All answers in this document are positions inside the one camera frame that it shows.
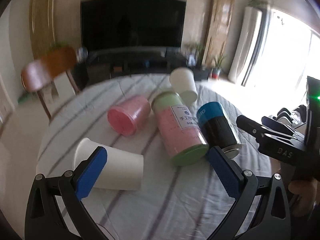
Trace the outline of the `person's right hand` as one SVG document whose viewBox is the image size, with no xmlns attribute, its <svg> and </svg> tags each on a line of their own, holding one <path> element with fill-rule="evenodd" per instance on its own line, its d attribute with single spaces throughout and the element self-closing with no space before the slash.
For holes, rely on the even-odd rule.
<svg viewBox="0 0 320 240">
<path fill-rule="evenodd" d="M 312 178 L 311 180 L 295 180 L 288 183 L 281 174 L 281 169 L 278 169 L 277 173 L 281 175 L 284 181 L 287 196 L 290 194 L 297 196 L 290 207 L 291 215 L 293 217 L 303 217 L 310 214 L 317 197 L 318 181 Z"/>
</svg>

